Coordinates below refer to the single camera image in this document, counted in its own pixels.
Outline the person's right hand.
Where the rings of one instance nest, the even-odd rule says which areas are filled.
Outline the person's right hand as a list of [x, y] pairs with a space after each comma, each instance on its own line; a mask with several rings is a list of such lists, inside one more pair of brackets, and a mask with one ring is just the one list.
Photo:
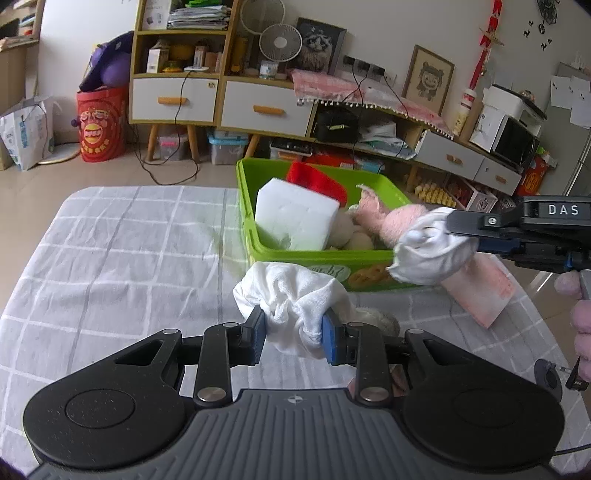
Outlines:
[[590, 381], [590, 300], [584, 298], [581, 274], [576, 271], [561, 274], [554, 283], [556, 291], [576, 300], [571, 310], [571, 325], [575, 329], [574, 349], [580, 358], [579, 376]]

